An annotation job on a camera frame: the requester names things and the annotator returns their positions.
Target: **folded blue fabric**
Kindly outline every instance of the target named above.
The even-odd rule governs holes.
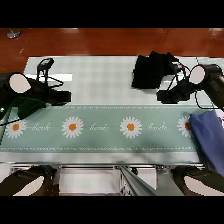
[[[189,121],[203,154],[224,176],[224,129],[220,118],[212,110],[199,115],[191,114]]]

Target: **wooden floor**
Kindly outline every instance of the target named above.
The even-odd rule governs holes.
[[[0,72],[23,72],[30,56],[149,55],[224,57],[223,28],[0,28]]]

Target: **round metal object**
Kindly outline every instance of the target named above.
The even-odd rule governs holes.
[[[11,30],[8,32],[7,36],[10,39],[14,39],[17,38],[18,36],[20,36],[21,31],[20,30]]]

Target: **green table runner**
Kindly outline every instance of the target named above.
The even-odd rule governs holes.
[[[1,152],[195,152],[188,117],[196,106],[48,107],[7,125]],[[13,108],[9,121],[17,118]]]

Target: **crumpled black cloth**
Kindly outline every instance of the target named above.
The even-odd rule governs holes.
[[[178,62],[171,53],[159,54],[152,51],[149,57],[139,55],[133,70],[132,88],[156,89],[162,78],[174,74],[172,62]]]

